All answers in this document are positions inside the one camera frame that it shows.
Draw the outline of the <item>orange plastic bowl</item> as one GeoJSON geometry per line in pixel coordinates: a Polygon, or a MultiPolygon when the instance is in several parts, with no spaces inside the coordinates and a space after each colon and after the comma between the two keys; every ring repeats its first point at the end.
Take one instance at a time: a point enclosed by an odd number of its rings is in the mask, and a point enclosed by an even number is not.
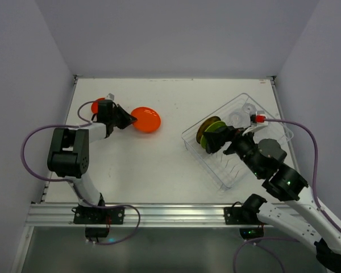
{"type": "Polygon", "coordinates": [[[92,105],[91,105],[91,111],[93,114],[97,114],[98,113],[98,103],[99,101],[103,101],[105,99],[105,97],[101,97],[101,98],[98,98],[96,99],[92,105]]]}

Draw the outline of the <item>orange plastic plate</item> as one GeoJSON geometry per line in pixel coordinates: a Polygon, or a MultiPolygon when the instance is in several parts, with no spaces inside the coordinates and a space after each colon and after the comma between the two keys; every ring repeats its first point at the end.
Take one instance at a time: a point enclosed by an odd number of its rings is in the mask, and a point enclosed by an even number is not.
{"type": "Polygon", "coordinates": [[[137,107],[131,112],[131,115],[136,118],[132,124],[133,127],[143,133],[154,133],[161,126],[159,114],[149,107],[137,107]]]}

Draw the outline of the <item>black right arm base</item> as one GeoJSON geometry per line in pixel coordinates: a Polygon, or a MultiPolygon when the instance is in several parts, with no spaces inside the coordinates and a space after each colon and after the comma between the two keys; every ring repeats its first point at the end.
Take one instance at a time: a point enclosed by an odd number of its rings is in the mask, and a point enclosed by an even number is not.
{"type": "Polygon", "coordinates": [[[231,206],[223,208],[224,222],[226,225],[249,225],[253,227],[240,227],[239,234],[244,240],[261,238],[264,236],[264,223],[257,214],[266,199],[252,194],[244,203],[237,201],[231,206]]]}

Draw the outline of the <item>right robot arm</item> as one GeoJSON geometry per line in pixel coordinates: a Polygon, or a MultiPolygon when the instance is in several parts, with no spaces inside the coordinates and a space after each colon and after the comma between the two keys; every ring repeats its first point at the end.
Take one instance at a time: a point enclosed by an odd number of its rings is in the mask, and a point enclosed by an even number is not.
{"type": "Polygon", "coordinates": [[[272,225],[308,247],[318,262],[332,272],[341,272],[341,220],[328,212],[315,189],[293,168],[284,163],[286,152],[275,139],[254,141],[255,132],[264,125],[246,128],[214,122],[197,133],[197,141],[209,154],[228,143],[225,155],[237,155],[263,188],[274,198],[294,209],[299,220],[263,197],[252,194],[242,205],[243,216],[272,225]]]}

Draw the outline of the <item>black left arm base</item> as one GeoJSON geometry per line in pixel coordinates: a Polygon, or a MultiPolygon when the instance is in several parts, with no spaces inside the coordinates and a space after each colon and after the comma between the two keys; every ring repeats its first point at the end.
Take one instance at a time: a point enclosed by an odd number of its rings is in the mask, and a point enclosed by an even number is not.
{"type": "Polygon", "coordinates": [[[105,239],[110,233],[111,225],[122,225],[125,208],[123,206],[111,209],[98,209],[78,205],[72,208],[73,223],[86,225],[85,238],[95,243],[105,239]]]}

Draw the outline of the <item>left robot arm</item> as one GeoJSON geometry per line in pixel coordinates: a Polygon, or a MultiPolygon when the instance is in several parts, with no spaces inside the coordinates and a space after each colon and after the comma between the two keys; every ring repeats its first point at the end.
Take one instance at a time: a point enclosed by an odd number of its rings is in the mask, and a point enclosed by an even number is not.
{"type": "Polygon", "coordinates": [[[115,128],[123,130],[137,120],[114,101],[100,100],[95,121],[80,127],[54,129],[47,167],[72,187],[80,206],[97,209],[105,206],[88,173],[90,144],[108,138],[115,128]]]}

